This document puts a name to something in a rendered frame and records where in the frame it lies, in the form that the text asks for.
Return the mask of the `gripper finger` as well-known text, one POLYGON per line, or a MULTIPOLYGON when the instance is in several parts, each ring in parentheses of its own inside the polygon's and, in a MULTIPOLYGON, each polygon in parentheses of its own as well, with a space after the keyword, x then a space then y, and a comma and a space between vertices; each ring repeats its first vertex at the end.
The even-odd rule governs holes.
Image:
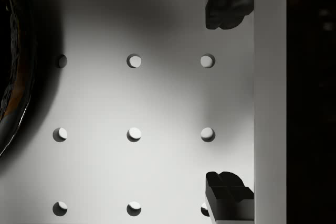
POLYGON ((206 173, 205 196, 214 220, 254 220, 254 192, 234 173, 206 173))
POLYGON ((207 0, 205 26, 207 29, 229 30, 242 23, 254 11, 254 0, 207 0))

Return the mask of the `black plate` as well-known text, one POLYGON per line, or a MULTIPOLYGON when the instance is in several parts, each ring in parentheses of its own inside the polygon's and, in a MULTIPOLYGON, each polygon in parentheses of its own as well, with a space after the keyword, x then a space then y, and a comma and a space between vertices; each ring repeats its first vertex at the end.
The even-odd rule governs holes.
POLYGON ((36 71, 32 0, 0 0, 0 158, 29 106, 36 71))

